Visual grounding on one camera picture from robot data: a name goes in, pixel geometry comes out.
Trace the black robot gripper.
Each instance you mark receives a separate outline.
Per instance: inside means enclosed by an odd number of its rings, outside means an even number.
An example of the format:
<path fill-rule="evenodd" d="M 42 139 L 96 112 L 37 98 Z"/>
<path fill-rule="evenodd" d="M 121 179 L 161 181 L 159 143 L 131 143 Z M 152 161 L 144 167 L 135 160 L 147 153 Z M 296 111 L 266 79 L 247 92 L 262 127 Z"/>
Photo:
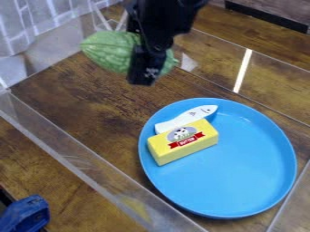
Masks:
<path fill-rule="evenodd" d="M 133 47 L 127 81 L 132 85 L 151 86 L 160 77 L 165 53 L 179 34 L 191 30 L 196 14 L 209 0 L 128 0 L 127 31 L 141 37 Z"/>

